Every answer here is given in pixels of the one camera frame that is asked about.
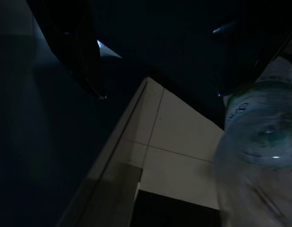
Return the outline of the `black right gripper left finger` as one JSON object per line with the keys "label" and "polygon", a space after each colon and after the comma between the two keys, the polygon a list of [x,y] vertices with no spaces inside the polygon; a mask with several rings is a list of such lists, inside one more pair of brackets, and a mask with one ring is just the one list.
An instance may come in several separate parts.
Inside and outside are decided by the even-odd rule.
{"label": "black right gripper left finger", "polygon": [[29,0],[53,54],[75,81],[99,99],[106,99],[105,76],[90,2],[87,0]]}

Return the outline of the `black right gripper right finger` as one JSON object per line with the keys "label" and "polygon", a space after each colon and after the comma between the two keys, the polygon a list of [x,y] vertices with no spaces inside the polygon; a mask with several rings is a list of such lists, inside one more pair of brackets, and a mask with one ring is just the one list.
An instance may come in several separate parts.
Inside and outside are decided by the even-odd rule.
{"label": "black right gripper right finger", "polygon": [[292,40],[292,17],[245,15],[212,31],[226,46],[217,92],[226,96],[253,83]]}

